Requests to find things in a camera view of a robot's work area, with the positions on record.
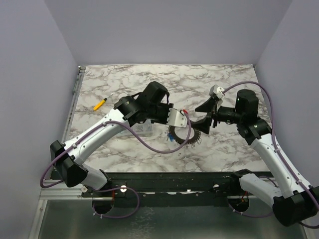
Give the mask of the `large metal key ring disc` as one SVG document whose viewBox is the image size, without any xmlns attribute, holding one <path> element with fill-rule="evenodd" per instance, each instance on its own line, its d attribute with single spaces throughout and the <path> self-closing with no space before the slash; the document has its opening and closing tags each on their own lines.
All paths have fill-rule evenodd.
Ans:
<svg viewBox="0 0 319 239">
<path fill-rule="evenodd" d="M 199 130 L 193 129 L 193 136 L 190 135 L 187 142 L 185 144 L 195 144 L 200 140 L 201 132 Z M 174 138 L 174 141 L 176 141 L 178 144 L 183 144 L 186 139 L 180 138 L 177 133 L 175 132 L 175 126 L 169 126 L 168 127 L 168 134 L 171 134 Z"/>
</svg>

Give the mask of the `blue key tag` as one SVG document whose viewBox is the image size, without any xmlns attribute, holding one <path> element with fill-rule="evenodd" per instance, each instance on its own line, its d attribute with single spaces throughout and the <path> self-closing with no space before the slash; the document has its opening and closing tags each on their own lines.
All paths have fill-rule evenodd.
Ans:
<svg viewBox="0 0 319 239">
<path fill-rule="evenodd" d="M 171 134 L 169 134 L 168 137 L 169 137 L 170 141 L 174 141 L 174 138 Z"/>
</svg>

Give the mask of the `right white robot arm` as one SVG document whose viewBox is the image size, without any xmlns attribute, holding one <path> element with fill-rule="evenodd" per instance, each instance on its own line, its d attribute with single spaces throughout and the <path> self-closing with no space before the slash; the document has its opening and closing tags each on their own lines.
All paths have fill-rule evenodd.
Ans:
<svg viewBox="0 0 319 239">
<path fill-rule="evenodd" d="M 223 107 L 224 89 L 217 85 L 210 98 L 196 112 L 206 116 L 192 127 L 208 134 L 219 122 L 235 124 L 238 133 L 263 159 L 277 187 L 266 183 L 247 169 L 233 173 L 229 189 L 235 195 L 247 191 L 272 208 L 277 220 L 288 227 L 315 216 L 319 211 L 319 189 L 306 180 L 280 149 L 274 130 L 258 116 L 259 99 L 252 90 L 239 90 L 234 108 Z"/>
</svg>

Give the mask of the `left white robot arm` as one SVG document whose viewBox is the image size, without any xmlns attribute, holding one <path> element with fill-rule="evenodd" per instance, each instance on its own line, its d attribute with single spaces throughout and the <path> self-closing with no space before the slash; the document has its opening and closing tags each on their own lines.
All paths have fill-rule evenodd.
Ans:
<svg viewBox="0 0 319 239">
<path fill-rule="evenodd" d="M 169 98 L 168 89 L 152 81 L 142 92 L 120 98 L 101 120 L 79 136 L 65 143 L 54 141 L 50 145 L 51 161 L 62 182 L 69 188 L 83 184 L 98 196 L 106 196 L 110 191 L 106 174 L 85 165 L 85 161 L 109 139 L 137 123 L 151 120 L 167 124 L 173 104 L 162 103 L 163 98 Z"/>
</svg>

